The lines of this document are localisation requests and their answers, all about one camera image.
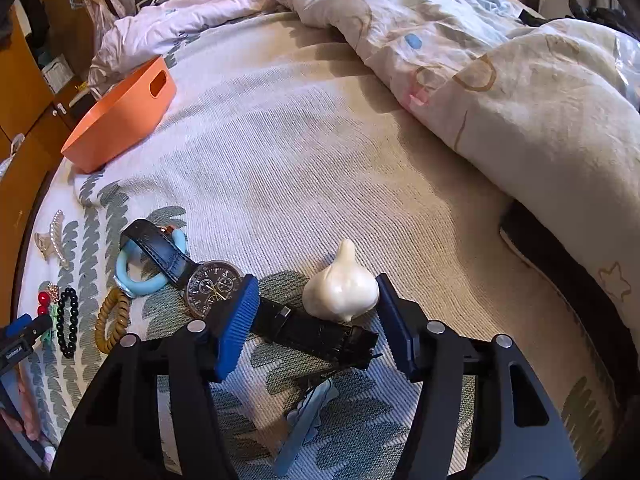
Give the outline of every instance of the wristwatch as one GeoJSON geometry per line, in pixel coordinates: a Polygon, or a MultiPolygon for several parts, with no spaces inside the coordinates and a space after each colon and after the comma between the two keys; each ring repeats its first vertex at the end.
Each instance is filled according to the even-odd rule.
{"type": "Polygon", "coordinates": [[[149,220],[134,220],[120,235],[120,248],[132,240],[164,272],[169,281],[184,290],[184,301],[193,316],[204,319],[219,301],[228,300],[239,289],[244,274],[223,260],[196,263],[171,237],[149,220]]]}
{"type": "Polygon", "coordinates": [[[363,327],[318,319],[302,308],[262,297],[251,332],[267,342],[361,370],[369,367],[378,342],[378,334],[363,327]]]}

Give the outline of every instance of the black bead bracelet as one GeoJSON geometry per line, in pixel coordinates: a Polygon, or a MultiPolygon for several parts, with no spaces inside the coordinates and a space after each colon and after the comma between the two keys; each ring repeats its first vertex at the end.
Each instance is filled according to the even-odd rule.
{"type": "Polygon", "coordinates": [[[76,351],[76,341],[78,341],[78,296],[76,291],[68,286],[64,292],[60,294],[58,299],[58,313],[56,316],[58,323],[56,329],[58,330],[58,343],[62,355],[67,359],[72,359],[76,351]],[[69,318],[69,343],[65,342],[65,302],[69,300],[71,305],[70,318],[69,318]]]}

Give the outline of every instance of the basket handle hole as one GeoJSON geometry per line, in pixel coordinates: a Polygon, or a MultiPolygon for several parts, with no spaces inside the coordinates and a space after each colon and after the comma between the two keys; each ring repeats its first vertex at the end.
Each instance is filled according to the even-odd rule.
{"type": "Polygon", "coordinates": [[[165,83],[166,83],[166,72],[162,70],[162,72],[160,72],[149,85],[149,90],[151,92],[151,95],[153,97],[158,97],[158,94],[160,93],[162,88],[164,88],[165,83]]]}

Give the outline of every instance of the watch face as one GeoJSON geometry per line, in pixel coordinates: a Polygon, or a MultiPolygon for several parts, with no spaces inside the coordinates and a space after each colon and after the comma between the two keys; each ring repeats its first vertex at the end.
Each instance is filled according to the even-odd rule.
{"type": "Polygon", "coordinates": [[[184,297],[191,313],[203,319],[219,301],[228,300],[240,288],[240,271],[229,262],[204,262],[189,278],[184,297]]]}

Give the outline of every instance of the wooden cabinet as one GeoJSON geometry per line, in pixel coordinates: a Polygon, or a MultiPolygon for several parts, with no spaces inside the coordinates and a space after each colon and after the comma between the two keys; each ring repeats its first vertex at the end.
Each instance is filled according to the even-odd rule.
{"type": "Polygon", "coordinates": [[[60,149],[68,135],[69,129],[60,116],[53,114],[52,107],[47,107],[0,180],[0,326],[7,325],[12,314],[15,315],[12,300],[13,308],[16,308],[22,281],[20,263],[24,261],[20,257],[20,249],[26,251],[31,243],[34,205],[37,206],[38,200],[44,196],[46,186],[42,184],[47,175],[55,172],[62,160],[60,149]]]}
{"type": "Polygon", "coordinates": [[[14,31],[9,47],[0,50],[0,128],[9,139],[27,134],[53,99],[11,12],[14,31]]]}
{"type": "Polygon", "coordinates": [[[71,81],[64,85],[62,90],[60,90],[53,99],[54,108],[58,109],[60,118],[65,121],[66,126],[68,126],[71,131],[73,131],[78,122],[71,114],[71,106],[69,106],[69,103],[76,97],[76,94],[78,94],[78,86],[81,84],[82,81],[80,81],[77,76],[73,76],[71,81]]]}
{"type": "Polygon", "coordinates": [[[54,96],[31,56],[13,9],[12,20],[10,46],[0,50],[1,158],[8,156],[15,135],[23,133],[26,138],[0,180],[0,326],[15,316],[35,213],[70,133],[53,108],[54,96]]]}

